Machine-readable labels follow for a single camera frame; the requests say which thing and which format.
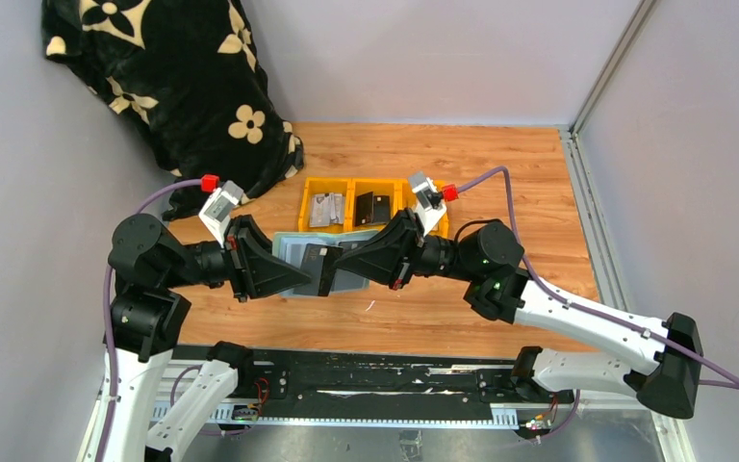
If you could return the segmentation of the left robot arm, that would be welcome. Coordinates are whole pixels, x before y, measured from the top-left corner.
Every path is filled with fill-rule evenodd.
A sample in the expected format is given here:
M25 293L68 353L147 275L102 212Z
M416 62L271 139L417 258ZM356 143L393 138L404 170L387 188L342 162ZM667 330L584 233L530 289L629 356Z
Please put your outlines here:
M106 377L89 440L91 461L179 461L221 402L247 398L245 417L257 420L282 391L254 363L254 353L228 342L214 345L193 383L158 422L158 391L176 348L190 302L182 287L230 285L239 301L264 298L310 282L302 270L271 253L251 216L234 218L220 241L181 244L148 214L114 231L104 281L108 318Z

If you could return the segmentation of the green card holder wallet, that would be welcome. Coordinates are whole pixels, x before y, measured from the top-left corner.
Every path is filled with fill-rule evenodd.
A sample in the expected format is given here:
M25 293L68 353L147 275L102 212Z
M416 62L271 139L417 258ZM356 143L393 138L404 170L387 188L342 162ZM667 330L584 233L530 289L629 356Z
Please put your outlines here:
M366 289L370 284L367 278L336 269L335 261L348 250L362 246L377 233L377 230L342 234L276 233L272 254L311 277L310 283L288 289L281 296L329 296Z

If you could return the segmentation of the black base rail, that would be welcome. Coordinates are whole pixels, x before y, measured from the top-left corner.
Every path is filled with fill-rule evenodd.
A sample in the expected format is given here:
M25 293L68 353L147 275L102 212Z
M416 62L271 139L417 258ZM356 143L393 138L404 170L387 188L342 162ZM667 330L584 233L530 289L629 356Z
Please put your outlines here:
M628 396L676 419L695 412L695 381L673 356L648 375L600 353L524 347L513 360L253 350L209 420L263 425L516 428L521 405L569 404L576 391Z

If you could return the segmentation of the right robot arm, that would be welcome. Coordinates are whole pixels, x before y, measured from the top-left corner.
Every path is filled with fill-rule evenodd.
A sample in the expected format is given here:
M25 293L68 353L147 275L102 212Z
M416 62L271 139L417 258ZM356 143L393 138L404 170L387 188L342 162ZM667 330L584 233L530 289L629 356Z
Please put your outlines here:
M463 299L482 318L542 328L594 348L564 353L524 347L510 377L524 395L598 391L636 398L668 417L694 416L702 350L692 318L630 315L566 292L520 266L524 249L501 220L477 225L468 236L449 240L423 234L418 217L402 211L335 266L392 290L415 276L465 281Z

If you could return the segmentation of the aluminium frame post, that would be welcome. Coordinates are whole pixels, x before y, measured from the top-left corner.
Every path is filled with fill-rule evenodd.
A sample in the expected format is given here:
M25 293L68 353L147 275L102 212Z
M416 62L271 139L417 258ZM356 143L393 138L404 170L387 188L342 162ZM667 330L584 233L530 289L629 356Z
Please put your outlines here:
M602 95L610 85L614 75L622 65L625 56L631 50L634 42L646 26L650 15L658 4L659 2L657 0L641 0L636 5L635 10L601 68L596 81L569 126L569 132L573 138L585 128Z

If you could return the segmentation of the silver cards stack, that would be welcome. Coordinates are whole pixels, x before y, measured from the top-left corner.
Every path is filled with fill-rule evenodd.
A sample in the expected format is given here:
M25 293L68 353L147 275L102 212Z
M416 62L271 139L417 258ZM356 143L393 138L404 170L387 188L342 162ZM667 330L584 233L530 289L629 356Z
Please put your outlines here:
M309 226L318 228L344 223L345 202L341 193L325 192L312 196Z

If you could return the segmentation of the black floral blanket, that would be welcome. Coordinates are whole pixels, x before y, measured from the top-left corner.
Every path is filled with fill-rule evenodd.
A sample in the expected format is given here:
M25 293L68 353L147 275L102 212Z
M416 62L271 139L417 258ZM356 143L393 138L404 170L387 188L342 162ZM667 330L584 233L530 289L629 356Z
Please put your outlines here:
M44 1L40 25L47 59L137 129L172 175L214 175L257 197L303 169L242 2Z

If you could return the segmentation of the black cards stack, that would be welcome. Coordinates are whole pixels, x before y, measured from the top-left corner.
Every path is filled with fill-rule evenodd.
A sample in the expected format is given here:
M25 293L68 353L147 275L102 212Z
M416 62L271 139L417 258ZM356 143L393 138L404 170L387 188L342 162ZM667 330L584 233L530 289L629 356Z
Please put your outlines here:
M354 205L354 225L387 223L391 219L391 205L388 195L377 195L374 192L357 195Z

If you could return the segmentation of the left yellow plastic bin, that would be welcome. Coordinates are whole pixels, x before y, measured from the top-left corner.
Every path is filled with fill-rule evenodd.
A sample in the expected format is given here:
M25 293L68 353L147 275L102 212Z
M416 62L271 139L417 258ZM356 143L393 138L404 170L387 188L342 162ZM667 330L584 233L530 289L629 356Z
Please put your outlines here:
M297 220L300 232L354 230L355 182L348 178L308 177Z

